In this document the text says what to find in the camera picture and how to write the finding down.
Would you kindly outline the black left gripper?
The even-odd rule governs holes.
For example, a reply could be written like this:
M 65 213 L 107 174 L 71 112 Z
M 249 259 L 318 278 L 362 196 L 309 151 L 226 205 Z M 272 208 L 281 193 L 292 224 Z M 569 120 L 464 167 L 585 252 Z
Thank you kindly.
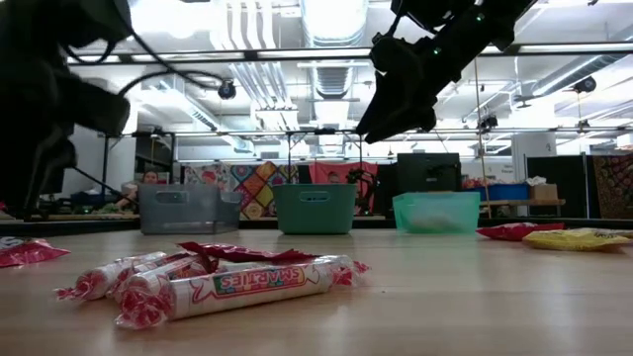
M 17 219 L 38 211 L 41 195 L 60 194 L 66 169 L 77 164 L 69 124 L 54 117 L 60 101 L 55 75 L 65 58 L 1 54 L 1 203 Z M 50 140 L 54 144 L 36 145 Z

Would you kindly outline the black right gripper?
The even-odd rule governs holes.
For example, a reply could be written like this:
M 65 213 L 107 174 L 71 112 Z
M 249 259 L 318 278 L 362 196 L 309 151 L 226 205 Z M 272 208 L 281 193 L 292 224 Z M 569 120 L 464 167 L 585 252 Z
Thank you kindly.
M 436 96 L 450 82 L 461 79 L 461 69 L 451 62 L 432 58 L 390 60 L 378 67 L 375 93 L 356 127 L 367 143 L 385 140 L 407 131 L 427 133 L 436 126 L 433 108 L 407 109 L 404 106 L 433 106 Z

